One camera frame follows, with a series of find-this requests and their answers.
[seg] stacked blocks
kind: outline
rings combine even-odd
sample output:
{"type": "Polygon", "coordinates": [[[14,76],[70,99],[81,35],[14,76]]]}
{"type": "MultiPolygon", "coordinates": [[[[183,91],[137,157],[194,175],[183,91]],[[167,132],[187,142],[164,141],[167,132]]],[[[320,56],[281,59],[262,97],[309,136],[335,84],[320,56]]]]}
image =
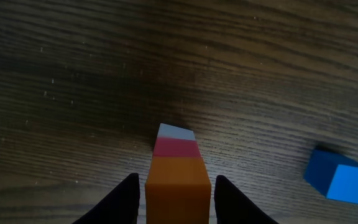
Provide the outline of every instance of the stacked blocks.
{"type": "Polygon", "coordinates": [[[358,162],[315,149],[305,180],[328,199],[358,203],[358,162]]]}
{"type": "Polygon", "coordinates": [[[193,131],[160,125],[145,193],[148,224],[209,222],[211,182],[193,131]]]}

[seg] wooden table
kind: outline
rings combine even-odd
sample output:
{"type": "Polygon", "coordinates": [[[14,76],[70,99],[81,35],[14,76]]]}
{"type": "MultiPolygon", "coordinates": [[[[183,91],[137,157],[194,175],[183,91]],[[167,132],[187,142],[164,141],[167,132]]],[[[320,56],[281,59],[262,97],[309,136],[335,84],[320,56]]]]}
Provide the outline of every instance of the wooden table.
{"type": "Polygon", "coordinates": [[[0,0],[0,223],[144,191],[160,123],[278,222],[358,223],[303,180],[317,144],[358,161],[358,1],[0,0]]]}

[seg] blue cube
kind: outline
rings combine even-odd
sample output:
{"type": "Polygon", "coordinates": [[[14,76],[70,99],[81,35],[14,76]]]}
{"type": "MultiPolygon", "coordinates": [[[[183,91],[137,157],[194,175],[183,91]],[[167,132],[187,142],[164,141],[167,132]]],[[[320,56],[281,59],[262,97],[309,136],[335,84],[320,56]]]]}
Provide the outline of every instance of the blue cube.
{"type": "Polygon", "coordinates": [[[315,149],[305,180],[328,199],[358,203],[358,162],[315,149]]]}

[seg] wood grain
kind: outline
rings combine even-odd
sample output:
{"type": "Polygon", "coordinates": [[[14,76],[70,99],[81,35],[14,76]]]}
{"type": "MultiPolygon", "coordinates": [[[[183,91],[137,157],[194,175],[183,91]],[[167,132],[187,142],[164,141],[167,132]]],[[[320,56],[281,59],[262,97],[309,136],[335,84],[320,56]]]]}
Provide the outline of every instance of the wood grain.
{"type": "Polygon", "coordinates": [[[144,185],[159,123],[278,222],[358,223],[302,178],[319,143],[358,160],[358,1],[0,0],[0,223],[144,185]]]}

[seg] orange block top face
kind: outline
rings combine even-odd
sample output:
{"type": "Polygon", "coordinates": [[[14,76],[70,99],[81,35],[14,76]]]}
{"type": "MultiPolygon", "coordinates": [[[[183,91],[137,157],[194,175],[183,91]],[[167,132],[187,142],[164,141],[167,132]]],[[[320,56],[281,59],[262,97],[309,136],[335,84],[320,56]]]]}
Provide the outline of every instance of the orange block top face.
{"type": "Polygon", "coordinates": [[[201,157],[154,156],[146,185],[211,185],[201,157]]]}

